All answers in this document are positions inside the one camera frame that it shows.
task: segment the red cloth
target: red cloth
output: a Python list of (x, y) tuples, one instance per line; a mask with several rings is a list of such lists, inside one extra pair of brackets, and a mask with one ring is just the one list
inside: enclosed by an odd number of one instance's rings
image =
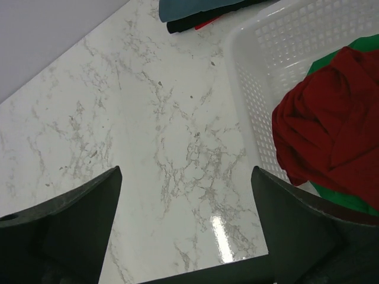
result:
[(379, 210), (379, 50), (344, 47), (272, 114), (280, 166), (293, 185), (310, 180)]

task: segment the green cloth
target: green cloth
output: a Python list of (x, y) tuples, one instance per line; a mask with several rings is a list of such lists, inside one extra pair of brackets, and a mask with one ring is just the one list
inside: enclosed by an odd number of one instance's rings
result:
[[(368, 52), (368, 51), (379, 49), (379, 34), (373, 35), (371, 37), (361, 37), (353, 41), (351, 44), (349, 44), (349, 47), (355, 50), (362, 51), (362, 52)], [(336, 56), (338, 51), (339, 50), (315, 61), (310, 67), (308, 75), (328, 65), (332, 61), (332, 59)], [(375, 210), (373, 207), (371, 207), (365, 201), (363, 201), (361, 198), (355, 195), (335, 192), (328, 188), (324, 188), (314, 182), (311, 182), (311, 184), (317, 190), (319, 195), (324, 199), (327, 199), (335, 204), (338, 204), (338, 205), (341, 205), (341, 206), (344, 206), (344, 207), (347, 207), (359, 212), (363, 212), (363, 213), (367, 213), (367, 214), (371, 214), (371, 215), (375, 215), (379, 217), (379, 212), (377, 210)]]

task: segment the laundry basket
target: laundry basket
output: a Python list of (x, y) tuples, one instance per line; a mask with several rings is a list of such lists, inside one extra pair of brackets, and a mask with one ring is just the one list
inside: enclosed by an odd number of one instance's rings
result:
[(276, 158), (271, 115), (317, 59), (379, 33), (379, 0), (282, 0), (233, 30), (225, 61), (251, 166), (288, 177)]

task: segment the folded black fabric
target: folded black fabric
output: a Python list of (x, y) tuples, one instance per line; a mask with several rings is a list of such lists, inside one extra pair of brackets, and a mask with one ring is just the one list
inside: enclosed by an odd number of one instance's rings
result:
[(186, 30), (189, 30), (190, 28), (194, 28), (197, 25), (200, 25), (204, 22), (212, 20), (226, 13), (237, 11), (241, 8), (245, 8), (253, 4), (258, 4), (258, 3), (262, 3), (266, 1), (267, 0), (244, 0), (242, 2), (233, 4), (233, 5), (216, 8), (216, 9), (209, 10), (206, 12), (199, 12), (197, 14), (190, 15), (183, 19), (167, 22), (167, 30), (170, 34), (180, 33), (182, 31), (186, 31)]

